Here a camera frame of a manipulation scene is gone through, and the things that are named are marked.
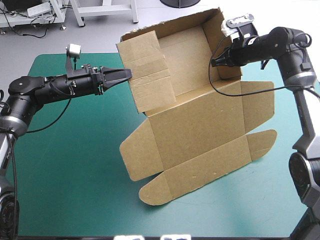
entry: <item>cable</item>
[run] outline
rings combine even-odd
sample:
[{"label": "cable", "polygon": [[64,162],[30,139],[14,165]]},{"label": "cable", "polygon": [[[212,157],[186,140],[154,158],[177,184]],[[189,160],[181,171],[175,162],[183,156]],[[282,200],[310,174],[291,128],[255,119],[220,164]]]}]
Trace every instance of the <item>cable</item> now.
[{"label": "cable", "polygon": [[42,130],[45,130],[45,129],[51,127],[53,124],[55,124],[55,123],[62,117],[62,115],[65,113],[65,111],[66,111],[67,108],[69,107],[70,102],[71,102],[71,98],[69,98],[66,106],[64,107],[64,109],[63,109],[63,111],[60,113],[60,115],[56,118],[56,120],[54,120],[53,122],[51,122],[50,124],[48,124],[48,125],[45,126],[45,127],[42,127],[42,128],[36,129],[36,130],[27,131],[26,133],[27,133],[27,134],[32,134],[32,133],[40,132],[40,131],[42,131]]},{"label": "cable", "polygon": [[4,9],[2,9],[2,8],[0,8],[0,10],[2,11],[2,12],[0,12],[0,14],[11,14],[11,13],[14,13],[14,14],[17,14],[17,15],[19,15],[19,16],[21,16],[21,17],[28,18],[27,15],[22,14],[22,13],[19,13],[19,12],[17,12],[17,11],[7,11],[7,10],[4,10]]},{"label": "cable", "polygon": [[45,28],[45,32],[44,32],[44,34],[43,34],[42,36],[36,36],[36,35],[33,35],[33,34],[25,34],[25,33],[22,34],[21,36],[31,36],[31,37],[35,37],[35,38],[37,38],[37,39],[42,39],[42,38],[44,38],[44,37],[47,35],[47,31],[48,31],[48,29],[49,29],[49,26],[55,22],[56,17],[57,17],[57,15],[54,16],[54,19],[53,19],[52,22],[49,21],[49,23],[47,24],[47,26],[46,26],[46,28]]},{"label": "cable", "polygon": [[13,188],[14,188],[14,207],[13,207],[13,230],[12,230],[12,239],[16,236],[16,227],[17,227],[17,205],[18,205],[18,178],[17,178],[17,165],[16,165],[16,157],[14,147],[12,145],[10,139],[10,131],[8,130],[6,134],[6,138],[9,142],[10,151],[11,151],[11,159],[12,159],[12,168],[13,168]]},{"label": "cable", "polygon": [[37,38],[37,39],[42,39],[42,38],[44,38],[44,37],[47,35],[47,31],[48,31],[48,29],[49,29],[49,26],[55,22],[56,17],[57,17],[57,15],[55,14],[53,21],[52,21],[52,22],[49,21],[49,23],[47,24],[47,27],[45,28],[44,35],[42,35],[42,36],[36,36],[36,35],[33,35],[33,34],[26,34],[26,33],[21,34],[21,33],[18,33],[17,31],[15,31],[14,28],[10,25],[9,20],[8,20],[8,18],[7,18],[7,15],[6,15],[6,14],[7,14],[8,11],[5,12],[2,8],[0,8],[0,10],[1,10],[2,13],[4,14],[5,20],[6,20],[6,22],[8,23],[8,26],[9,26],[9,28],[10,28],[10,30],[11,30],[12,32],[14,32],[15,34],[17,34],[17,35],[19,35],[19,36],[23,36],[23,37],[24,37],[24,36],[31,36],[31,37],[35,37],[35,38]]},{"label": "cable", "polygon": [[288,89],[288,88],[300,88],[301,90],[307,90],[308,92],[312,93],[313,95],[315,95],[316,97],[319,98],[320,100],[320,95],[317,94],[315,91],[313,91],[311,88],[312,86],[302,86],[302,85],[287,85],[287,86],[281,86],[281,87],[276,87],[276,88],[269,88],[269,89],[264,89],[264,90],[260,90],[260,91],[253,91],[253,92],[247,92],[247,93],[241,93],[241,94],[228,94],[225,92],[222,92],[220,90],[218,90],[212,83],[211,81],[211,76],[210,76],[210,66],[211,66],[211,60],[214,58],[217,50],[219,49],[221,43],[227,38],[227,36],[223,37],[220,42],[218,43],[217,47],[215,48],[213,54],[211,55],[210,61],[209,61],[209,65],[208,65],[208,78],[210,81],[210,84],[212,86],[212,88],[219,94],[224,95],[224,96],[228,96],[228,97],[243,97],[243,96],[248,96],[248,95],[254,95],[254,94],[262,94],[262,93],[267,93],[267,92],[271,92],[271,91],[277,91],[277,90],[281,90],[281,89]]}]

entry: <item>black trash bin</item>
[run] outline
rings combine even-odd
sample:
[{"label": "black trash bin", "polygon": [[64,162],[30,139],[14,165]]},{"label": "black trash bin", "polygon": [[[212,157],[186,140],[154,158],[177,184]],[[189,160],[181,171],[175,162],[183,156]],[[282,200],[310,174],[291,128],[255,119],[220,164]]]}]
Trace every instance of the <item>black trash bin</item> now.
[{"label": "black trash bin", "polygon": [[191,7],[197,4],[198,2],[200,2],[200,0],[160,0],[160,1],[164,5],[167,5],[172,8],[178,8],[178,9]]}]

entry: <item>open cardboard box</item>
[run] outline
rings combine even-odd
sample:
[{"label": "open cardboard box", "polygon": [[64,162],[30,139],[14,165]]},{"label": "open cardboard box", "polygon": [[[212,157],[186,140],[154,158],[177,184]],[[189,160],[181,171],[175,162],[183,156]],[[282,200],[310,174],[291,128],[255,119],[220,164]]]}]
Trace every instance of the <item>open cardboard box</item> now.
[{"label": "open cardboard box", "polygon": [[[276,131],[247,134],[274,114],[274,93],[228,97],[208,78],[212,52],[223,38],[220,9],[210,9],[125,34],[117,45],[132,70],[130,89],[148,117],[120,146],[130,178],[160,173],[140,199],[165,204],[265,155]],[[231,44],[227,38],[224,46]],[[210,67],[213,83],[229,94],[273,87],[241,81],[240,67]]]}]

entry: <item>black robotic arm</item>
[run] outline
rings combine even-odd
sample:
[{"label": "black robotic arm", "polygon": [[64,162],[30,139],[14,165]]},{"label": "black robotic arm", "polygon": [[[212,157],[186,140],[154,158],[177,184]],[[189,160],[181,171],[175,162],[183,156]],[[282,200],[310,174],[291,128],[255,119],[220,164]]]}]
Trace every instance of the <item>black robotic arm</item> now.
[{"label": "black robotic arm", "polygon": [[70,44],[66,48],[66,74],[22,76],[9,85],[9,97],[0,113],[0,239],[13,239],[18,234],[19,203],[15,199],[15,187],[6,179],[6,172],[14,143],[27,133],[35,113],[44,104],[91,94],[102,95],[132,77],[130,69],[98,68],[90,64],[73,69],[71,59],[76,62],[80,54],[81,46]]},{"label": "black robotic arm", "polygon": [[289,170],[301,199],[308,209],[290,236],[292,240],[320,239],[320,98],[314,91],[317,76],[306,50],[311,36],[301,30],[276,27],[258,36],[251,14],[225,20],[226,37],[238,34],[211,65],[244,66],[270,59],[277,61],[284,86],[293,92],[303,135],[293,145],[297,152],[289,160]]}]

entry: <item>green tabletop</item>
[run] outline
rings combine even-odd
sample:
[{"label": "green tabletop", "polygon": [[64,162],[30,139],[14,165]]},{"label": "green tabletop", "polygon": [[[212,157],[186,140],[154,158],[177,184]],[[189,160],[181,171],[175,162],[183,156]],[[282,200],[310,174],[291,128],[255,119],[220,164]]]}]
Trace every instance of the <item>green tabletop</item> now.
[{"label": "green tabletop", "polygon": [[[64,74],[65,57],[40,55],[29,75]],[[117,53],[82,54],[81,64],[123,67]],[[243,79],[283,85],[275,61],[264,71],[259,63],[245,66]],[[44,106],[29,129],[53,121],[65,104]],[[302,133],[296,111],[290,91],[276,92],[274,117],[254,130],[278,132],[266,156],[168,204],[149,206],[138,192],[151,178],[131,181],[119,151],[145,119],[136,111],[128,83],[103,96],[73,99],[54,126],[26,134],[16,144],[19,234],[287,236],[306,209],[288,170],[292,145]]]}]

